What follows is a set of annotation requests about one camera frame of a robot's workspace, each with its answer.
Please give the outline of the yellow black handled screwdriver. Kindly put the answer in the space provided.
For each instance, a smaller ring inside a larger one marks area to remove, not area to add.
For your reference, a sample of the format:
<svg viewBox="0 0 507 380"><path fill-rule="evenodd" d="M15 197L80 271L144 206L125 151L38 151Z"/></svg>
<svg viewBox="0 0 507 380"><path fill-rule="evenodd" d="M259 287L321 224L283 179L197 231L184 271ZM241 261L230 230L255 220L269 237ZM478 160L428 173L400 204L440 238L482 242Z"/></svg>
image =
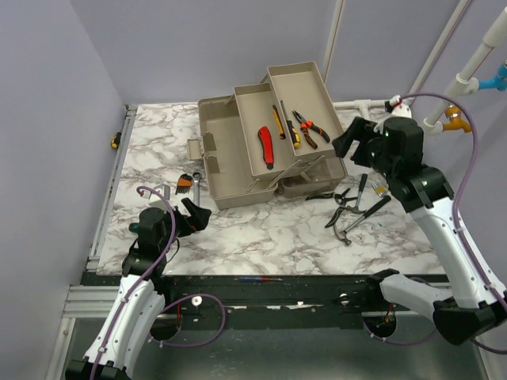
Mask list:
<svg viewBox="0 0 507 380"><path fill-rule="evenodd" d="M284 119L286 121L286 124L288 126L289 135L291 137L292 145L293 145L293 147L295 149L297 149L297 148L300 147L300 137L299 137L299 134L296 131L296 129L294 128L292 121L288 117L288 114L287 114L287 111L286 111L286 108L284 106L284 102L283 101L280 102L280 106L281 106L282 113L284 115Z"/></svg>

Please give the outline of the yellow utility knife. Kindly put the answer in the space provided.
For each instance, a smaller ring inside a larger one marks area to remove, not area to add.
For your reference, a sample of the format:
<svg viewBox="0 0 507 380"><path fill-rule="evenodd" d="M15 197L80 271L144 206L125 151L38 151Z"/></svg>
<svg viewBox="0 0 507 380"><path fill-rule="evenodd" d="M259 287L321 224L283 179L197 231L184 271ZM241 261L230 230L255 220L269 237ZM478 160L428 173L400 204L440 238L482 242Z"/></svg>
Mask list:
<svg viewBox="0 0 507 380"><path fill-rule="evenodd" d="M279 112L277 110L277 107L275 105L273 105L273 116L274 116L274 119L276 121L276 125L278 127L279 138L280 139L286 139L284 128L283 128L282 123L281 123L281 118L280 118Z"/></svg>

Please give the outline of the translucent brown tool box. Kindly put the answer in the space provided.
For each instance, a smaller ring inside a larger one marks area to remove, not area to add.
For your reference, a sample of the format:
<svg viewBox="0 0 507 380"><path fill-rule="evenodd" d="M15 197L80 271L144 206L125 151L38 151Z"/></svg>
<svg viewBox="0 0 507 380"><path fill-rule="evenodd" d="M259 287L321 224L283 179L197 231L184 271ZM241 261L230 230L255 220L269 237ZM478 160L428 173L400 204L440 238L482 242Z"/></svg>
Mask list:
<svg viewBox="0 0 507 380"><path fill-rule="evenodd" d="M344 130L315 62L269 66L260 83L197 103L200 135L188 141L204 162L219 209L333 190L347 176L332 140Z"/></svg>

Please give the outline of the red black handled tool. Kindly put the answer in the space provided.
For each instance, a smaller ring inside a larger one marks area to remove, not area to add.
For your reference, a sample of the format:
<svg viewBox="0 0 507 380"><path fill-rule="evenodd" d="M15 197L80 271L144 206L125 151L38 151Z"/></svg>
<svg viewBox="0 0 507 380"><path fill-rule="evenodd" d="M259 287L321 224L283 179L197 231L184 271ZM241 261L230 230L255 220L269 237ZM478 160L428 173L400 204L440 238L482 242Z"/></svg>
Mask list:
<svg viewBox="0 0 507 380"><path fill-rule="evenodd" d="M261 143L263 161L266 164L266 168L271 170L274 167L274 153L269 128L267 126L261 127L257 132L257 137Z"/></svg>

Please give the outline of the yellow black claw hammer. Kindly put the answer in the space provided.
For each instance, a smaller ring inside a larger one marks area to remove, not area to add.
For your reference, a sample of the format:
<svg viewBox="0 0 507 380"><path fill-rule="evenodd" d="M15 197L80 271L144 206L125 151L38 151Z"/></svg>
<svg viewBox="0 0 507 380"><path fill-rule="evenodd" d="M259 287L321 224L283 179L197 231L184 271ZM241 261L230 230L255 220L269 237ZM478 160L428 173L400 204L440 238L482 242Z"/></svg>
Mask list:
<svg viewBox="0 0 507 380"><path fill-rule="evenodd" d="M373 214L375 214L377 211L379 211L381 208L383 208L386 204L388 204L391 201L391 196L384 196L380 201L375 203L373 206L371 206L369 209L367 209L359 218L357 218L354 222L352 222L350 225L348 225L343 230L338 231L335 227L334 234L335 237L344 243L346 246L350 246L352 244L352 241L348 238L348 233L355 229L357 226L359 226L363 221L371 217Z"/></svg>

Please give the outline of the small black-handled ball hammer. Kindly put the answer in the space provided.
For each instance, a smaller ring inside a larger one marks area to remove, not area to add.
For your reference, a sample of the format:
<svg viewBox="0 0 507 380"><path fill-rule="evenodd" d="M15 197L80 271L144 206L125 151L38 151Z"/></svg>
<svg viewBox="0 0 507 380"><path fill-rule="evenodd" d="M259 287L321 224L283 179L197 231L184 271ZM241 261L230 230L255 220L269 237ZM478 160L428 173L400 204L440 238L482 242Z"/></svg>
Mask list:
<svg viewBox="0 0 507 380"><path fill-rule="evenodd" d="M357 215L364 213L364 211L360 209L360 201L361 201L361 197L364 192L364 188L365 188L367 179L368 179L368 175L366 173L363 173L360 178L359 188L358 188L357 197L356 197L356 203L353 207L347 206L346 207L347 211L350 211L353 214L357 214Z"/></svg>

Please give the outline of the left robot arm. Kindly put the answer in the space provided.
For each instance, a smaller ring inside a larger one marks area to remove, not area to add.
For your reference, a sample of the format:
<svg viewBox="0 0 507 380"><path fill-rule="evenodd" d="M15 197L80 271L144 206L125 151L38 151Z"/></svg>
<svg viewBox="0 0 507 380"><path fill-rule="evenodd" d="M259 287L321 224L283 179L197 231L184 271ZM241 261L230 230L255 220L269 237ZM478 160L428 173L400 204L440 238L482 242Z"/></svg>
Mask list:
<svg viewBox="0 0 507 380"><path fill-rule="evenodd" d="M212 212L191 199L181 200L188 215L165 201L139 215L137 235L122 263L122 277L104 324L83 358L71 360L66 379L132 379L136 360L160 313L176 301L172 289L160 285L166 254L178 238L204 230Z"/></svg>

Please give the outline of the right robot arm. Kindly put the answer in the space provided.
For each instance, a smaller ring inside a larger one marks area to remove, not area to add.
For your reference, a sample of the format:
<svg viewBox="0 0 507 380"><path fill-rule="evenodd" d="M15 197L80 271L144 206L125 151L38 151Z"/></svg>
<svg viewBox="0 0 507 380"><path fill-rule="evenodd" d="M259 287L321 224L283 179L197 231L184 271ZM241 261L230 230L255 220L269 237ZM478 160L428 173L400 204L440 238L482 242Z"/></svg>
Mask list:
<svg viewBox="0 0 507 380"><path fill-rule="evenodd" d="M408 117L382 125L355 117L333 142L343 158L353 142L352 161L374 169L404 211L421 227L445 270L450 289L419 283L394 269L368 277L364 300L374 310L397 304L431 320L454 345L506 321L506 288L483 260L456 209L457 195L444 174L423 162L424 132Z"/></svg>

